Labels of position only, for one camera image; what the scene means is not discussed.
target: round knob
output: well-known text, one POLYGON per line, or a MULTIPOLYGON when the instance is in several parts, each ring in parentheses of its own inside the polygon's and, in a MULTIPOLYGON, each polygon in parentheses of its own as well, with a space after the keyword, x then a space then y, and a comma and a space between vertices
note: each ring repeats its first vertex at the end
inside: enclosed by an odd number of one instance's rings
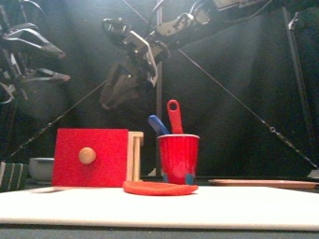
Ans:
POLYGON ((80 162, 84 164, 89 164, 96 159, 96 152, 92 148, 82 148, 78 152, 80 162))

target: red cloth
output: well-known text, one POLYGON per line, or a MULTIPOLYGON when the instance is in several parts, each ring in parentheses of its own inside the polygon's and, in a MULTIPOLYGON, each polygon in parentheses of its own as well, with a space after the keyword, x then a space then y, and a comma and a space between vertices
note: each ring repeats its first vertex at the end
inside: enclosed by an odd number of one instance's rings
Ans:
POLYGON ((146 196, 180 196, 188 195, 197 190, 197 185, 142 181, 124 181, 121 187, 128 193, 146 196))

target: red cup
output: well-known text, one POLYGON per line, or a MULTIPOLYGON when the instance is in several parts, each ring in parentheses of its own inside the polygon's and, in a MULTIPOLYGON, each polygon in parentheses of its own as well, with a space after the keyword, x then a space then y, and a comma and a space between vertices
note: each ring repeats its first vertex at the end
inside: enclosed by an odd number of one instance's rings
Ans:
POLYGON ((165 134, 158 137, 162 181, 193 184, 197 169, 197 142, 193 134, 165 134))

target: gray bowl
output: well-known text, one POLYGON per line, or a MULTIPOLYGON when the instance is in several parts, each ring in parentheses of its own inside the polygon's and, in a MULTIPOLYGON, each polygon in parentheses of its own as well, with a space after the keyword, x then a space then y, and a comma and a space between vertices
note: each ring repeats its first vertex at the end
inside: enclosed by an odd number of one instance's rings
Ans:
POLYGON ((53 158, 29 158, 27 171, 35 183, 50 184, 53 161, 53 158))

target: robotic mechanism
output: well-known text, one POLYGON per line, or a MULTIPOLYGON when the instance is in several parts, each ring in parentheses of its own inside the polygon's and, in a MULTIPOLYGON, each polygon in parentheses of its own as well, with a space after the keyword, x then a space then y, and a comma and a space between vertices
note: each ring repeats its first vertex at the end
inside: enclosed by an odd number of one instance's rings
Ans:
POLYGON ((27 56, 37 54, 51 59, 62 59, 65 54, 39 35, 37 26, 29 22, 9 25, 3 6, 0 6, 0 104, 13 99, 26 100, 30 83, 49 81, 65 82, 69 76, 43 68, 27 67, 27 56))
MULTIPOLYGON (((154 6, 152 16, 162 3, 164 0, 154 6)), ((156 86, 157 63, 169 56, 170 49, 178 49, 186 43, 280 7, 296 13, 308 7, 317 7, 317 1, 198 0, 189 13, 160 23, 150 33, 145 32, 144 37, 130 31, 130 25, 121 19, 104 19, 102 28, 113 45, 126 50, 126 57, 122 62, 113 64, 109 71, 100 98, 102 108, 114 108, 156 86)))

